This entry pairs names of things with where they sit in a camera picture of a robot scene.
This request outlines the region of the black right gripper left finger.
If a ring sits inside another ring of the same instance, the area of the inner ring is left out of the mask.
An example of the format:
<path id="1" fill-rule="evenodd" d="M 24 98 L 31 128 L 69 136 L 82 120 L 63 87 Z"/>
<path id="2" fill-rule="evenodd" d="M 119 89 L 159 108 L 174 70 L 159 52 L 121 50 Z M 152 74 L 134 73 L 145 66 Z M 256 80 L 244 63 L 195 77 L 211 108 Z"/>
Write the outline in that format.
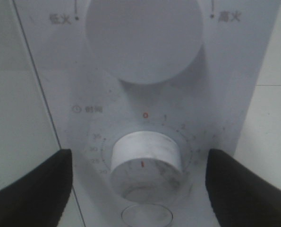
<path id="1" fill-rule="evenodd" d="M 61 149 L 0 190 L 0 227 L 56 227 L 72 185 L 72 151 Z"/>

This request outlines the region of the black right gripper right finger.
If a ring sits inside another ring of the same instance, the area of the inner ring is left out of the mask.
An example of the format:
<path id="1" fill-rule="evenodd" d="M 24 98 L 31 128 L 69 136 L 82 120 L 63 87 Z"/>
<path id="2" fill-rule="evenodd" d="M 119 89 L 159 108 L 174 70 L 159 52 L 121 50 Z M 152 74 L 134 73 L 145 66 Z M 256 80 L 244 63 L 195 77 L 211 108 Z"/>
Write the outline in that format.
<path id="1" fill-rule="evenodd" d="M 224 151 L 209 150 L 205 186 L 221 227 L 281 227 L 281 190 Z"/>

